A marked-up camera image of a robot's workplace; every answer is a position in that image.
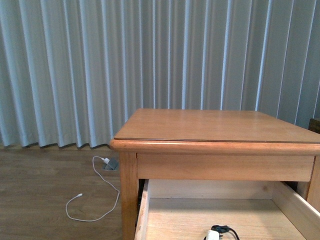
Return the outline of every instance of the wood grain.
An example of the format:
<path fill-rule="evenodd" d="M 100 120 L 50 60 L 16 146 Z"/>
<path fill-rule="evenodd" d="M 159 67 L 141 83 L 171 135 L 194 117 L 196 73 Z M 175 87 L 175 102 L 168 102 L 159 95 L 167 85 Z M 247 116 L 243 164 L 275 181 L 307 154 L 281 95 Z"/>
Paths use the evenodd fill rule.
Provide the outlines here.
<path fill-rule="evenodd" d="M 135 152 L 120 152 L 121 212 L 123 239 L 134 239 L 138 217 L 138 175 Z"/>
<path fill-rule="evenodd" d="M 150 190 L 148 189 L 149 180 L 147 179 L 144 183 L 141 204 L 139 210 L 139 216 L 136 223 L 136 232 L 134 240 L 144 240 L 146 239 L 146 232 L 148 226 L 148 213 L 150 204 Z"/>
<path fill-rule="evenodd" d="M 0 239 L 121 240 L 121 200 L 103 219 L 85 223 L 67 217 L 65 205 L 81 219 L 98 218 L 115 203 L 117 192 L 93 171 L 92 157 L 116 156 L 104 150 L 0 150 Z M 118 171 L 95 167 L 120 189 Z"/>
<path fill-rule="evenodd" d="M 138 109 L 117 140 L 320 143 L 320 135 L 257 111 Z"/>
<path fill-rule="evenodd" d="M 316 156 L 314 159 L 313 173 L 306 200 L 320 212 L 320 156 Z"/>
<path fill-rule="evenodd" d="M 149 179 L 153 198 L 272 199 L 273 181 Z"/>
<path fill-rule="evenodd" d="M 138 154 L 138 178 L 309 181 L 313 156 Z"/>
<path fill-rule="evenodd" d="M 320 236 L 320 213 L 287 185 L 274 185 L 272 200 L 307 240 Z"/>
<path fill-rule="evenodd" d="M 217 224 L 241 240 L 305 240 L 272 200 L 150 198 L 148 212 L 145 240 L 202 240 Z"/>
<path fill-rule="evenodd" d="M 181 153 L 217 155 L 320 155 L 316 143 L 211 142 L 164 140 L 116 140 L 110 142 L 115 151 L 140 153 Z"/>

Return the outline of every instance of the white charging cable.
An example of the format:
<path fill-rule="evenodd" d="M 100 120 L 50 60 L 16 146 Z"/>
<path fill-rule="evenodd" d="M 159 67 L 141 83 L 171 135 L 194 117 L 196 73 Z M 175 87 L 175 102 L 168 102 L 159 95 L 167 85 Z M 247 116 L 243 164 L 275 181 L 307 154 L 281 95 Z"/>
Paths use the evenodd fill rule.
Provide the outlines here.
<path fill-rule="evenodd" d="M 103 181 L 105 181 L 107 184 L 109 184 L 111 187 L 113 187 L 114 190 L 116 190 L 116 191 L 118 192 L 118 194 L 117 194 L 117 196 L 116 196 L 116 200 L 115 200 L 114 206 L 113 206 L 113 208 L 112 208 L 110 211 L 106 212 L 106 213 L 103 214 L 101 217 L 99 217 L 99 218 L 97 218 L 97 219 L 94 219 L 94 220 L 84 220 L 84 219 L 78 219 L 78 218 L 71 217 L 71 216 L 69 215 L 69 213 L 68 213 L 68 204 L 69 204 L 72 200 L 74 200 L 74 199 L 76 199 L 76 198 L 78 198 L 78 197 L 81 197 L 83 194 L 80 193 L 80 194 L 78 194 L 77 196 L 71 198 L 71 199 L 66 203 L 66 205 L 65 205 L 66 215 L 67 215 L 70 219 L 72 219 L 72 220 L 81 221 L 81 222 L 95 222 L 95 221 L 98 221 L 98 220 L 104 218 L 104 217 L 105 217 L 106 215 L 108 215 L 109 213 L 111 213 L 111 212 L 115 209 L 115 207 L 116 207 L 116 205 L 117 205 L 117 203 L 118 203 L 120 191 L 119 191 L 118 189 L 116 189 L 115 186 L 113 186 L 110 182 L 108 182 L 107 180 L 105 180 L 105 179 L 101 176 L 100 173 L 97 172 L 97 170 L 96 170 L 96 168 L 95 168 L 95 162 L 94 162 L 94 161 L 95 161 L 95 158 L 102 159 L 105 164 L 108 164 L 110 160 L 109 160 L 108 158 L 102 158 L 102 157 L 100 157 L 100 156 L 94 156 L 94 157 L 92 158 L 92 166 L 93 166 L 93 170 L 96 172 L 96 174 L 98 174 L 98 175 L 100 176 L 100 178 L 102 178 Z"/>

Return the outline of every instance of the curtain fold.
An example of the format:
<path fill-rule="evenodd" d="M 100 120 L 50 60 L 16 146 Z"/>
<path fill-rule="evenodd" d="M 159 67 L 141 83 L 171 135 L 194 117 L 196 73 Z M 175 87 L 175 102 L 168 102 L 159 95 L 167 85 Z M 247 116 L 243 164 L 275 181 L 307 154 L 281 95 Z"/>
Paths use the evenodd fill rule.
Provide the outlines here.
<path fill-rule="evenodd" d="M 0 143 L 108 144 L 138 108 L 320 117 L 319 0 L 0 0 Z"/>

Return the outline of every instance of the wooden floor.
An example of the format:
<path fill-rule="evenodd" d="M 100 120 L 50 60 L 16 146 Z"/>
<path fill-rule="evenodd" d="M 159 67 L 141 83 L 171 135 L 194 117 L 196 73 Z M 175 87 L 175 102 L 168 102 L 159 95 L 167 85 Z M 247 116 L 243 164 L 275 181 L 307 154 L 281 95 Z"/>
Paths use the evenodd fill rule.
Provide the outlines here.
<path fill-rule="evenodd" d="M 114 205 L 117 192 L 94 172 L 92 157 L 115 153 L 98 150 L 0 149 L 1 240 L 120 240 L 121 200 L 115 210 L 96 222 Z M 96 169 L 120 189 L 118 171 Z"/>

